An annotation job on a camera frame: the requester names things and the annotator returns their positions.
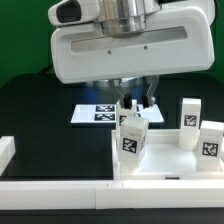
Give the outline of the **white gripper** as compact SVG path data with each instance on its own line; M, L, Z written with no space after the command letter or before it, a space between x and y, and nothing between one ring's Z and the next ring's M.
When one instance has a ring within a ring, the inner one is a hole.
M215 0L61 0L48 11L51 52L65 84L147 76L143 107L155 103L158 76L207 70L214 62Z

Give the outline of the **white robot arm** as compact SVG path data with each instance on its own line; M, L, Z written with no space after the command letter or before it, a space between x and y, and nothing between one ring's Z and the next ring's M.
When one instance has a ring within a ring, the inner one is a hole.
M124 108L131 97L121 80L143 77L143 105L151 106L160 75L212 66L216 16L215 0L61 0L48 11L56 76L64 84L110 80Z

